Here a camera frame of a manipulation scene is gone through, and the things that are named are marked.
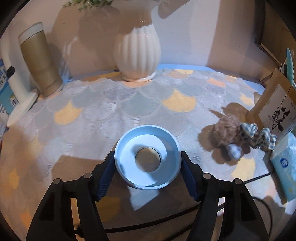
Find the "patterned table mat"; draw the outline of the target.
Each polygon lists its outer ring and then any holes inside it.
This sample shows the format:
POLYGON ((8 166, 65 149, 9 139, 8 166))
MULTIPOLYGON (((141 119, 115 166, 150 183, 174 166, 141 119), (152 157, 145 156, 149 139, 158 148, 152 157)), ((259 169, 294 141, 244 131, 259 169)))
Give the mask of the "patterned table mat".
POLYGON ((246 149, 239 162, 228 162, 210 142, 219 118, 234 114, 244 121, 259 91, 234 76, 179 69, 160 70, 146 83, 123 82, 118 73, 67 83, 54 96, 39 99, 4 134, 1 212, 25 240, 55 178, 78 179, 101 163, 128 130, 156 125, 171 132, 203 171, 222 180, 248 181, 274 240, 289 216, 264 152, 246 149))

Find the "black television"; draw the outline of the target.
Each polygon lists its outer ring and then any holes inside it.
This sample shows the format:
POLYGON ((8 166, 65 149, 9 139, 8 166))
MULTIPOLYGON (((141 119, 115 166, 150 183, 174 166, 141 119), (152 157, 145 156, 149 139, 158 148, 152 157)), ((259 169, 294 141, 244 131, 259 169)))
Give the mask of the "black television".
POLYGON ((295 27, 285 16, 281 1, 255 1, 255 45, 278 66, 286 59, 286 49, 295 55, 295 27))

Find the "teal ribbed pen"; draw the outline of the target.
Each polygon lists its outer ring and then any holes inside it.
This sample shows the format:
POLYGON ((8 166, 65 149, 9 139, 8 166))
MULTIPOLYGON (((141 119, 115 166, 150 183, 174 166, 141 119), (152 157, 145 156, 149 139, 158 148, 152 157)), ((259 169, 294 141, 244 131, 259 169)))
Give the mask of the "teal ribbed pen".
POLYGON ((287 79, 289 80, 291 85, 293 87, 295 87, 293 60, 292 60, 292 54, 291 54, 290 49, 287 48, 286 54, 287 54, 287 62, 286 62, 286 65, 287 65, 287 79))

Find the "white ribbed vase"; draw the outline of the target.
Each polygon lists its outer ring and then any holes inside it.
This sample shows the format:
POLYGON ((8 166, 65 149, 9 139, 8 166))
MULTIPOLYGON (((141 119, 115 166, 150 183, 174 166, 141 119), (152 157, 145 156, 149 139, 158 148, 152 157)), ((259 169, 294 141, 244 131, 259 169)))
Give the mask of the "white ribbed vase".
POLYGON ((114 62, 128 82, 146 82, 156 75, 161 45, 153 24, 116 36, 114 62))

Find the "plaid bow plush keychain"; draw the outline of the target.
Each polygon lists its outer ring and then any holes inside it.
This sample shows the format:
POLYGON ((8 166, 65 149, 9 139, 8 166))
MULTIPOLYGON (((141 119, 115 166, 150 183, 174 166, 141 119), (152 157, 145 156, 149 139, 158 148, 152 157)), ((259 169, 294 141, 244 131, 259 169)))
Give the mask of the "plaid bow plush keychain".
POLYGON ((223 147, 230 160, 238 161, 243 156, 242 147, 247 144, 264 152, 274 150, 277 136, 269 128, 258 129, 255 123, 242 123, 232 114, 224 115, 212 130, 214 143, 223 147))

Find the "blue tape roll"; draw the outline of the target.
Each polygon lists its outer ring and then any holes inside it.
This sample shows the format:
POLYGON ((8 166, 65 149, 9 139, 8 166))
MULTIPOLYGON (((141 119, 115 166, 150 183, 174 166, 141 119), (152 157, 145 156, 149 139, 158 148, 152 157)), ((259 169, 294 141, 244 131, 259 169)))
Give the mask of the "blue tape roll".
POLYGON ((142 125, 126 132, 117 142, 114 160, 129 186, 141 190, 161 189, 172 183, 181 169, 181 150, 165 128, 142 125))

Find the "artificial flower bouquet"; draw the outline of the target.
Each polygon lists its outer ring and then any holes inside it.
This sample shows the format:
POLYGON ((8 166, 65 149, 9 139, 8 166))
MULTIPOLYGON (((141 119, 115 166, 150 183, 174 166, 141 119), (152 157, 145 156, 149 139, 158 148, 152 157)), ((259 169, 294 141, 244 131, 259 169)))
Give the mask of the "artificial flower bouquet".
POLYGON ((118 10, 134 10, 134 9, 153 9, 159 6, 163 1, 97 1, 97 0, 79 0, 79 1, 67 1, 63 7, 68 8, 71 6, 77 6, 79 10, 92 9, 92 8, 104 8, 105 6, 111 6, 118 10))

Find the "white desk lamp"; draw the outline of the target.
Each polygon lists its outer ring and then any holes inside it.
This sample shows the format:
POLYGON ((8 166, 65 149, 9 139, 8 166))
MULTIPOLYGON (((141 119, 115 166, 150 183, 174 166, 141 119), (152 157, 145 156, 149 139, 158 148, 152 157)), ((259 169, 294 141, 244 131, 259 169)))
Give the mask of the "white desk lamp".
POLYGON ((7 34, 3 33, 1 37, 2 60, 6 68, 8 83, 15 98, 18 100, 18 104, 15 105, 13 111, 11 112, 8 118, 8 127, 17 123, 30 110, 30 108, 33 106, 33 104, 36 102, 38 98, 38 91, 36 89, 30 91, 30 88, 25 86, 21 76, 11 63, 9 53, 9 37, 7 34))

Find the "wooden pen holder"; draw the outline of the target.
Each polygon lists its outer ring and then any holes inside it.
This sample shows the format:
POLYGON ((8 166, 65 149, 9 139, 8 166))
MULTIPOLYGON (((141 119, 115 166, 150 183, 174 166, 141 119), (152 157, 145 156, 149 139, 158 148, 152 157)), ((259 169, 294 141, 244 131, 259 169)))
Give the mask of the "wooden pen holder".
POLYGON ((248 112, 246 121, 257 124, 260 130, 269 128, 277 136, 277 142, 295 128, 295 87, 278 69, 248 112))

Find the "light blue tissue pack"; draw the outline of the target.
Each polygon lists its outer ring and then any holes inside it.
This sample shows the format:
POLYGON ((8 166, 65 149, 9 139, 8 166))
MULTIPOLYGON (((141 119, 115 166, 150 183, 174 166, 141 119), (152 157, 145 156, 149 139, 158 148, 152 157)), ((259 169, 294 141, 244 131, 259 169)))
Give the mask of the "light blue tissue pack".
POLYGON ((288 201, 295 199, 295 136, 289 132, 274 148, 271 162, 288 201))

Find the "gold thermos bottle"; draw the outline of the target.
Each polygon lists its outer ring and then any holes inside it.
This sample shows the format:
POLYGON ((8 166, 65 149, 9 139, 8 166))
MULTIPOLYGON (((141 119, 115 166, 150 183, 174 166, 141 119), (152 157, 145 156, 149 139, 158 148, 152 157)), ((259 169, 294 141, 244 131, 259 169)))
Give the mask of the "gold thermos bottle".
POLYGON ((18 37, 27 68, 41 95, 47 98, 63 88, 63 80, 54 62, 42 22, 37 22, 18 37))

